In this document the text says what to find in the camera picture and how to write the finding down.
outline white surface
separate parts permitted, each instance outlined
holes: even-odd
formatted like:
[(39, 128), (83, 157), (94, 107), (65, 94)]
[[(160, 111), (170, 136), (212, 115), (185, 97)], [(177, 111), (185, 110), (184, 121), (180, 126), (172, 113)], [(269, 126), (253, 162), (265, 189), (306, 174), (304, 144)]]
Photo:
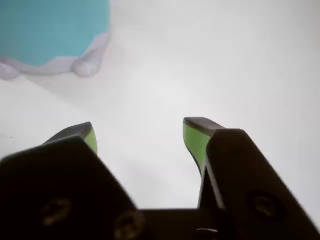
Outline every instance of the white surface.
[(320, 224), (320, 2), (111, 4), (96, 77), (0, 83), (1, 124), (21, 136), (8, 139), (12, 150), (91, 120), (100, 157), (139, 207), (195, 207), (200, 177), (182, 119), (204, 116), (246, 130)]

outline white table surface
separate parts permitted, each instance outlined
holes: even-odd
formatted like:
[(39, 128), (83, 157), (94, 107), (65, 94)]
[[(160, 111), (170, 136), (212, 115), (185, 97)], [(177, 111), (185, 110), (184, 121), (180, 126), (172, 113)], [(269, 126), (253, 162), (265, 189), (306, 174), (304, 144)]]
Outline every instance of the white table surface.
[(94, 78), (0, 81), (0, 154), (91, 121), (99, 156), (139, 207), (195, 207), (182, 119), (247, 131), (320, 224), (320, 2), (111, 0)]

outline screw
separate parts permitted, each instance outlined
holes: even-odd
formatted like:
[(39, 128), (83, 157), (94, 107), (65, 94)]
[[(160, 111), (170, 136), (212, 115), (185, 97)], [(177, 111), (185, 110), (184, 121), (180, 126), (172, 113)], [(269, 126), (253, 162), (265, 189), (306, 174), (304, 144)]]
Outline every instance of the screw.
[(71, 202), (67, 198), (51, 200), (42, 210), (42, 225), (49, 227), (64, 220), (70, 212)]
[(249, 208), (257, 217), (273, 221), (282, 220), (286, 217), (287, 211), (284, 204), (273, 194), (254, 190), (247, 196)]
[(116, 240), (136, 239), (143, 231), (145, 220), (139, 211), (130, 211), (120, 216), (114, 224)]

